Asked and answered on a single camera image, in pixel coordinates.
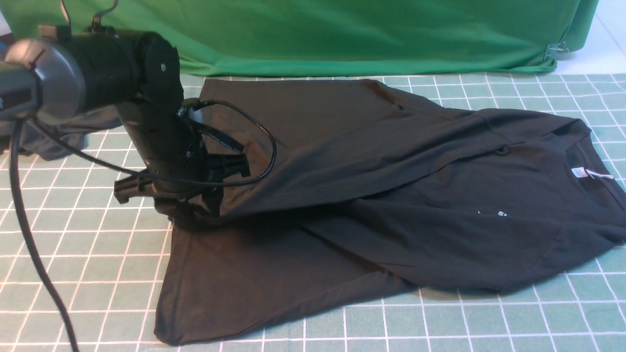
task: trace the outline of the white tag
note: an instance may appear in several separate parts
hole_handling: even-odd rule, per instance
[[[574,176],[576,176],[576,178],[578,179],[581,179],[583,177],[589,177],[584,167],[573,168],[572,172],[574,173]]]
[[[601,177],[603,179],[614,179],[615,177],[613,177],[613,175],[602,175],[601,173],[597,173],[597,172],[593,172],[591,170],[587,170],[587,173],[589,175],[591,175],[591,177],[594,179],[595,177]]]

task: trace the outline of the green cloth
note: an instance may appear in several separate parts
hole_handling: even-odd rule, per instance
[[[112,0],[66,0],[79,31]],[[542,73],[580,49],[598,0],[120,0],[104,24],[159,32],[183,73],[366,76]],[[57,0],[0,0],[17,37],[63,24]]]

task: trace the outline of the black cable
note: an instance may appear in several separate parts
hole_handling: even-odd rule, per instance
[[[113,0],[113,6],[109,9],[106,10],[102,10],[98,13],[96,13],[95,16],[93,16],[93,20],[91,22],[91,27],[93,29],[96,30],[100,30],[102,28],[102,17],[108,13],[110,13],[111,11],[115,10],[117,8],[118,5],[118,0]]]
[[[26,207],[24,206],[24,199],[22,198],[22,190],[20,187],[19,181],[19,139],[22,135],[22,130],[24,128],[25,121],[18,120],[15,123],[15,127],[13,128],[13,135],[11,136],[11,143],[9,150],[11,151],[10,155],[10,163],[9,163],[9,178],[11,180],[11,193],[13,195],[13,202],[15,204],[15,214],[18,217],[19,228],[22,230],[22,235],[24,236],[24,242],[26,243],[26,248],[28,248],[28,253],[31,255],[31,259],[33,260],[33,264],[35,266],[35,270],[37,270],[37,274],[43,283],[43,286],[48,290],[48,293],[52,297],[56,307],[59,309],[61,313],[61,318],[63,319],[63,323],[65,324],[65,330],[67,330],[69,344],[72,348],[73,352],[79,352],[78,342],[76,341],[76,334],[74,333],[74,328],[72,327],[71,320],[69,318],[68,310],[65,308],[63,304],[63,300],[61,296],[54,288],[48,273],[46,272],[46,268],[41,261],[41,257],[39,256],[39,251],[37,250],[37,245],[35,244],[35,240],[33,238],[33,233],[31,231],[30,224],[28,223],[28,217],[26,215]]]
[[[67,143],[65,143],[64,141],[60,140],[59,138],[57,138],[56,136],[52,135],[50,132],[48,132],[47,129],[45,129],[45,127],[43,127],[39,121],[37,121],[36,118],[33,118],[31,120],[31,123],[33,124],[33,127],[39,131],[39,133],[41,133],[42,135],[48,137],[50,140],[52,140],[54,143],[56,143],[57,145],[69,150],[70,152],[74,153],[75,155],[89,161],[89,162],[93,162],[97,165],[100,165],[102,167],[106,167],[106,168],[110,168],[111,170],[117,171],[117,172],[121,172],[121,173],[126,173],[128,175],[132,175],[135,177],[139,177],[141,179],[147,179],[147,180],[162,180],[162,181],[169,181],[169,182],[178,182],[178,183],[184,183],[184,184],[192,184],[192,185],[200,185],[200,186],[206,186],[206,187],[241,187],[241,186],[246,186],[246,185],[250,185],[250,184],[254,184],[256,182],[258,182],[259,180],[264,179],[267,174],[273,169],[274,164],[276,164],[276,158],[278,155],[278,147],[276,144],[276,139],[274,138],[274,136],[265,128],[263,127],[263,125],[261,125],[257,120],[255,120],[252,116],[250,116],[248,113],[246,113],[245,111],[243,111],[241,108],[227,102],[227,101],[221,101],[221,100],[208,100],[208,101],[201,101],[200,102],[200,107],[196,108],[196,110],[199,110],[201,108],[205,108],[207,106],[211,106],[211,105],[223,105],[223,106],[227,106],[233,110],[235,110],[236,112],[240,113],[241,115],[243,115],[246,119],[248,119],[250,122],[252,122],[254,125],[256,125],[259,129],[261,129],[261,131],[263,131],[270,139],[271,143],[272,143],[272,158],[270,159],[270,163],[267,166],[267,168],[259,175],[256,176],[250,180],[246,180],[246,181],[239,181],[239,182],[204,182],[204,181],[194,181],[194,180],[185,180],[185,179],[174,179],[171,177],[166,177],[166,176],[161,176],[161,175],[154,175],[151,173],[144,173],[144,172],[137,172],[134,170],[129,170],[127,168],[123,168],[123,167],[119,167],[117,165],[113,165],[111,163],[108,163],[106,161],[100,160],[98,158],[94,158],[91,155],[85,154],[83,153],[81,150],[78,150],[77,148],[72,147],[71,145],[68,145]]]
[[[72,20],[69,17],[68,8],[65,6],[65,0],[61,0],[61,11],[63,12],[63,16],[65,16],[65,21],[68,23],[70,29],[72,29]]]

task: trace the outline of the black fabric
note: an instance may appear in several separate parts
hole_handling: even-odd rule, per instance
[[[580,120],[447,109],[372,80],[208,80],[201,98],[256,117],[279,159],[260,183],[226,189],[224,224],[174,224],[155,328],[168,344],[418,286],[513,291],[626,237],[618,183],[572,173],[608,173]],[[265,168],[268,141],[236,113],[207,109],[205,123]]]
[[[121,126],[121,121],[115,109],[105,108],[81,115],[64,125],[42,125],[65,143],[82,150],[86,146],[86,136],[89,133],[119,127]],[[0,155],[9,147],[13,126],[13,123],[0,125]],[[36,154],[45,161],[62,159],[71,154],[71,152],[44,137],[30,124],[24,126],[19,146],[20,155],[30,156]]]

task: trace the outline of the cutting mat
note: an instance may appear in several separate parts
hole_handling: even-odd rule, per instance
[[[626,75],[374,77],[447,107],[521,108],[583,119],[626,188]],[[187,96],[203,79],[182,77]],[[142,169],[119,128],[88,153]],[[626,346],[626,248],[509,296],[430,289],[346,306],[244,339],[168,348],[153,333],[170,225],[150,199],[120,206],[120,174],[78,157],[23,157],[22,186],[43,261],[69,306],[82,351],[616,352]],[[0,352],[69,351],[23,244],[0,156]]]

